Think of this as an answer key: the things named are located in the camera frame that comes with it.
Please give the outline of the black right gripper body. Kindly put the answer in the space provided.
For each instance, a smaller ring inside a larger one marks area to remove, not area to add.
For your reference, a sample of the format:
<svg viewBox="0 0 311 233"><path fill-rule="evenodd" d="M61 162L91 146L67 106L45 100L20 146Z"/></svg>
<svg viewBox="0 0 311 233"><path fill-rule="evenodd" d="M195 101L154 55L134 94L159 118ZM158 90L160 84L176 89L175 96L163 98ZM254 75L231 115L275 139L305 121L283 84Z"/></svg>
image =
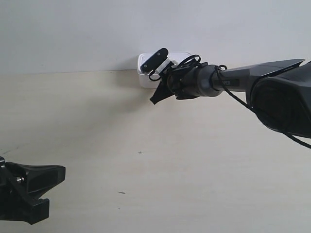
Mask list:
<svg viewBox="0 0 311 233"><path fill-rule="evenodd" d="M208 63L204 62L195 67L183 67L171 72L167 80L168 89L177 100L190 100L203 97L199 89L199 74L208 68Z"/></svg>

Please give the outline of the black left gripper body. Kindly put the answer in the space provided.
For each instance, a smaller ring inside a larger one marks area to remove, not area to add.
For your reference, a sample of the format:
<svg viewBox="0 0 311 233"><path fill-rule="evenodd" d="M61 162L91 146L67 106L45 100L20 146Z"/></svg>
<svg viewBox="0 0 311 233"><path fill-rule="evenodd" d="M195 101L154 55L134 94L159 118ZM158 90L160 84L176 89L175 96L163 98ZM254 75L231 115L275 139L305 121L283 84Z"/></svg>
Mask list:
<svg viewBox="0 0 311 233"><path fill-rule="evenodd" d="M1 216L27 215L27 202L24 200L26 181L26 172L19 164L0 158Z"/></svg>

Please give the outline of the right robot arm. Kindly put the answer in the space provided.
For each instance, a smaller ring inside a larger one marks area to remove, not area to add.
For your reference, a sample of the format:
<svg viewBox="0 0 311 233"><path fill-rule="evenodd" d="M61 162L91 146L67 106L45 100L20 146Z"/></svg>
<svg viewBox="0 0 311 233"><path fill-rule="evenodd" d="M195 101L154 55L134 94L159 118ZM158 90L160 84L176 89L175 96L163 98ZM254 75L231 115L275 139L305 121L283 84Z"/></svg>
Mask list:
<svg viewBox="0 0 311 233"><path fill-rule="evenodd" d="M290 135L311 136L311 64L291 59L228 69L222 65L186 63L168 67L150 98L156 104L245 93L246 105L267 128Z"/></svg>

